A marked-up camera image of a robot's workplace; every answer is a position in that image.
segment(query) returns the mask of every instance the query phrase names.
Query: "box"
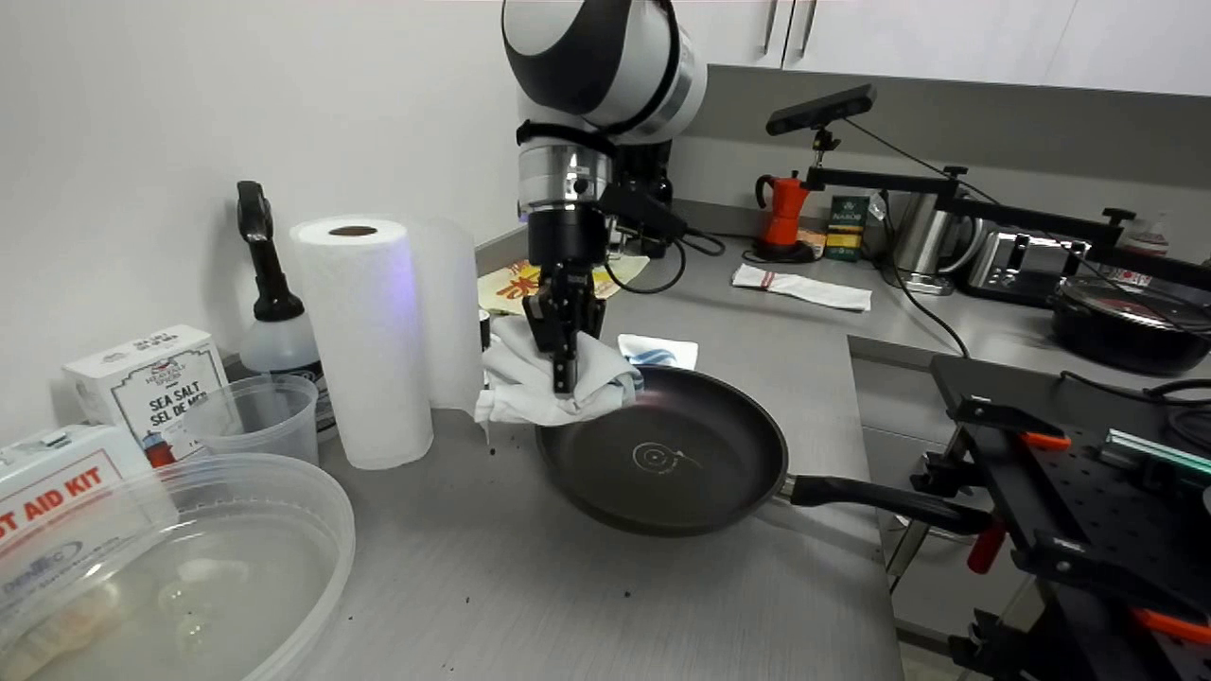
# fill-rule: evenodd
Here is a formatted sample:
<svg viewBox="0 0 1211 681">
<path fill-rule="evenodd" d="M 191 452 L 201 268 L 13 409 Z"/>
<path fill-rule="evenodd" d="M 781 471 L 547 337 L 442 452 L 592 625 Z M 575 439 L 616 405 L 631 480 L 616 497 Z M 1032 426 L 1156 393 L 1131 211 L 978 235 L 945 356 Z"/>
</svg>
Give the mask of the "box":
<svg viewBox="0 0 1211 681">
<path fill-rule="evenodd" d="M 616 332 L 616 354 L 622 354 L 622 359 L 629 359 L 631 366 L 682 366 L 682 371 L 696 371 L 696 345 L 694 345 L 694 342 Z"/>
<path fill-rule="evenodd" d="M 0 644 L 152 549 L 180 506 L 123 428 L 62 428 L 0 446 Z"/>
<path fill-rule="evenodd" d="M 831 257 L 861 257 L 863 231 L 870 226 L 870 196 L 832 196 L 826 253 Z"/>
<path fill-rule="evenodd" d="M 166 439 L 210 393 L 229 385 L 210 332 L 173 325 L 110 354 L 69 363 L 88 426 L 123 426 L 146 452 Z"/>
</svg>

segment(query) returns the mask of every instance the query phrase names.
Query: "small pot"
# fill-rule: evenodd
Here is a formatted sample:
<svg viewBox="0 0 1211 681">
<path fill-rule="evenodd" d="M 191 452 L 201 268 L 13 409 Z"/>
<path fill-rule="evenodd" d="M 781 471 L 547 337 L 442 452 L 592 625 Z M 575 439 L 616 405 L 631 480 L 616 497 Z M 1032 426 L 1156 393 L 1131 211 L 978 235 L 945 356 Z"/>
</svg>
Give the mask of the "small pot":
<svg viewBox="0 0 1211 681">
<path fill-rule="evenodd" d="M 1181 375 L 1211 354 L 1208 330 L 1211 318 L 1202 306 L 1067 284 L 1056 296 L 1054 342 L 1120 371 Z"/>
</svg>

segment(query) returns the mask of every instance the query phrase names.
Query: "wall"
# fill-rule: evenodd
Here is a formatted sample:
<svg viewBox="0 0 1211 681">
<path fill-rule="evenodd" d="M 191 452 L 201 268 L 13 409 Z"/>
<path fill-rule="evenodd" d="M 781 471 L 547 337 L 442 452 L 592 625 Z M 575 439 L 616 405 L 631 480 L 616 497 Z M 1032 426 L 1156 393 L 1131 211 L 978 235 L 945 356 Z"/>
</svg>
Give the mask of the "wall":
<svg viewBox="0 0 1211 681">
<path fill-rule="evenodd" d="M 281 226 L 370 211 L 511 231 L 495 0 L 3 0 L 0 442 L 74 418 L 56 366 L 191 323 L 240 337 L 233 185 Z"/>
<path fill-rule="evenodd" d="M 812 134 L 766 138 L 770 114 L 852 83 L 863 79 L 712 70 L 706 114 L 674 148 L 679 196 L 755 205 L 759 176 L 813 162 Z M 973 168 L 1005 205 L 1087 219 L 1135 209 L 1181 257 L 1211 257 L 1211 104 L 884 79 L 861 120 L 932 162 Z M 831 168 L 920 172 L 850 124 L 832 134 Z"/>
</svg>

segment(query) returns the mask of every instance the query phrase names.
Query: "kitchen appliance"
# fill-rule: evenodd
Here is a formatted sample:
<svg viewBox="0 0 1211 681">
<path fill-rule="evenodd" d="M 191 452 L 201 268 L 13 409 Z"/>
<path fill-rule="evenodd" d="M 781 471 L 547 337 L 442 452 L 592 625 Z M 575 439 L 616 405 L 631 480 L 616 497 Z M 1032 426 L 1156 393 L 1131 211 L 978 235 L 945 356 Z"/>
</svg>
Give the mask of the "kitchen appliance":
<svg viewBox="0 0 1211 681">
<path fill-rule="evenodd" d="M 1211 354 L 1211 272 L 1107 253 L 1056 296 L 1054 342 L 1135 375 L 1181 375 Z"/>
<path fill-rule="evenodd" d="M 554 480 L 587 516 L 638 533 L 722 530 L 766 500 L 800 506 L 868 503 L 952 533 L 991 526 L 983 513 L 937 497 L 841 476 L 789 476 L 789 442 L 778 419 L 710 375 L 643 366 L 631 405 L 543 432 Z"/>
<path fill-rule="evenodd" d="M 911 223 L 897 235 L 891 260 L 909 291 L 943 291 L 940 272 L 954 272 L 967 260 L 973 260 L 978 244 L 983 239 L 981 219 L 973 223 L 978 235 L 969 239 L 969 245 L 954 260 L 940 267 L 943 244 L 952 244 L 962 226 L 969 223 L 945 211 L 940 194 L 920 196 L 920 209 Z"/>
<path fill-rule="evenodd" d="M 755 201 L 770 209 L 766 226 L 755 239 L 755 253 L 760 260 L 812 260 L 813 252 L 800 244 L 800 211 L 808 205 L 800 172 L 792 172 L 792 180 L 760 176 L 755 185 Z"/>
<path fill-rule="evenodd" d="M 945 211 L 967 231 L 945 231 L 937 277 L 952 277 L 969 296 L 1048 306 L 1089 253 L 1112 252 L 1120 223 L 1089 223 L 1011 205 L 954 201 Z"/>
<path fill-rule="evenodd" d="M 981 296 L 1044 305 L 1087 260 L 1087 239 L 1038 235 L 1017 226 L 991 226 L 978 244 L 969 289 Z"/>
</svg>

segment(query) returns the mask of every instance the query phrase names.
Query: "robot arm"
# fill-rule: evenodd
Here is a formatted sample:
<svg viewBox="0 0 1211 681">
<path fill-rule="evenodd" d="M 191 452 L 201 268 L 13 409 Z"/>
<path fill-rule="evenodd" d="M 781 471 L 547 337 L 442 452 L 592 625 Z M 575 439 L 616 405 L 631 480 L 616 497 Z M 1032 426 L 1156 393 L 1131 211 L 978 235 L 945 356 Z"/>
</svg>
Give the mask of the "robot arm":
<svg viewBox="0 0 1211 681">
<path fill-rule="evenodd" d="M 554 390 L 575 390 L 575 332 L 597 332 L 595 267 L 622 205 L 616 148 L 668 144 L 701 110 L 710 71 L 682 37 L 674 0 L 504 0 L 504 50 L 527 96 L 523 219 L 543 289 L 527 299 Z"/>
</svg>

